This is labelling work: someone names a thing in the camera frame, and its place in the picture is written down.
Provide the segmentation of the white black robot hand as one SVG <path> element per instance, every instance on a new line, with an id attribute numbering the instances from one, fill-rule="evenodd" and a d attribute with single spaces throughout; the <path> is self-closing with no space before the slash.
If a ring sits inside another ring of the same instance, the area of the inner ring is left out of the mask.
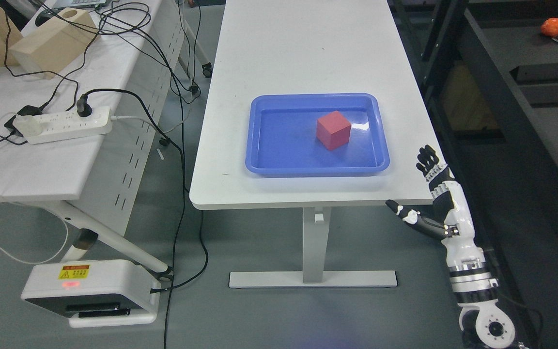
<path id="1" fill-rule="evenodd" d="M 443 243 L 451 272 L 485 268 L 483 250 L 474 242 L 475 228 L 464 190 L 451 168 L 430 145 L 420 148 L 416 167 L 427 181 L 434 217 L 394 200 L 387 200 L 386 205 L 403 223 Z"/>

